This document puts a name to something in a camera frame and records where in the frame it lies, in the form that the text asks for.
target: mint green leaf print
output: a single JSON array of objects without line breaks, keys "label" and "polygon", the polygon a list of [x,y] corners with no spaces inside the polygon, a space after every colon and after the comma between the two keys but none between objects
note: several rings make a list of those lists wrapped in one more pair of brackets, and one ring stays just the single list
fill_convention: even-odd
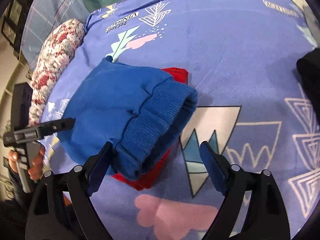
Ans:
[{"label": "mint green leaf print", "polygon": [[317,43],[316,40],[314,39],[314,37],[311,34],[311,31],[309,30],[308,27],[301,27],[299,25],[297,25],[298,29],[300,31],[302,31],[303,36],[309,41],[309,43],[313,46],[313,49],[315,49],[317,47]]},{"label": "mint green leaf print", "polygon": [[112,58],[113,58],[112,62],[115,62],[118,59],[119,55],[122,52],[124,52],[126,49],[128,49],[128,48],[125,47],[126,44],[136,36],[136,35],[133,35],[133,36],[130,36],[130,35],[131,35],[131,33],[133,33],[139,27],[140,26],[137,26],[137,27],[134,27],[134,28],[132,28],[130,30],[127,30],[127,31],[125,31],[123,33],[119,33],[118,34],[119,41],[111,44],[111,48],[112,48],[113,52],[107,54],[106,57],[107,56],[112,56]]}]

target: pink brushstroke print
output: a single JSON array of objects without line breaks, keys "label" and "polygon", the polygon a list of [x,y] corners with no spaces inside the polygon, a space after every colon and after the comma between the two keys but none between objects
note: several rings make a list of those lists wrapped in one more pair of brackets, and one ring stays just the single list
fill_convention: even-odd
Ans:
[{"label": "pink brushstroke print", "polygon": [[188,204],[140,195],[135,199],[140,209],[138,224],[154,226],[158,240],[181,240],[191,229],[207,230],[218,213],[212,206]]},{"label": "pink brushstroke print", "polygon": [[136,39],[134,41],[129,41],[125,47],[126,49],[137,49],[143,46],[146,42],[152,41],[156,37],[157,34],[151,34],[140,39]]}]

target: blue gripper pad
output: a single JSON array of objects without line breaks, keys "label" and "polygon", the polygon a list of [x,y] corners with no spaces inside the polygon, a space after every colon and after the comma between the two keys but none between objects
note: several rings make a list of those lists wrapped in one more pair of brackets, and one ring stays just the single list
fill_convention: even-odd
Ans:
[{"label": "blue gripper pad", "polygon": [[209,177],[217,191],[223,195],[227,192],[226,176],[219,167],[213,155],[216,153],[212,150],[208,142],[204,141],[200,145],[200,157],[203,161],[205,168],[209,173]]}]

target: human hand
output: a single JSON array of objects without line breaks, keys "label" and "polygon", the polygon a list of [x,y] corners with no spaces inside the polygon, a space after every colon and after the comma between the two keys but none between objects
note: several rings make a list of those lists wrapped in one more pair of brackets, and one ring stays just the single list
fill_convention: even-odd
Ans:
[{"label": "human hand", "polygon": [[[39,154],[33,158],[32,164],[34,165],[32,168],[28,169],[28,173],[30,175],[30,179],[32,180],[39,180],[42,175],[42,168],[43,168],[43,156],[44,156],[45,148],[41,145],[39,149]],[[19,159],[19,154],[13,150],[9,152],[9,165],[11,169],[18,173],[17,168],[17,160]]]}]

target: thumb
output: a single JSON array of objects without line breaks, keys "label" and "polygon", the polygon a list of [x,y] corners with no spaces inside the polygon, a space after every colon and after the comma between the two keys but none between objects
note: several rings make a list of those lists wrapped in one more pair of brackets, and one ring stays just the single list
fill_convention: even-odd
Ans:
[{"label": "thumb", "polygon": [[9,152],[9,165],[11,167],[11,169],[15,172],[18,173],[18,168],[17,168],[17,160],[19,159],[19,155],[18,153],[14,152],[14,151],[10,151]]}]

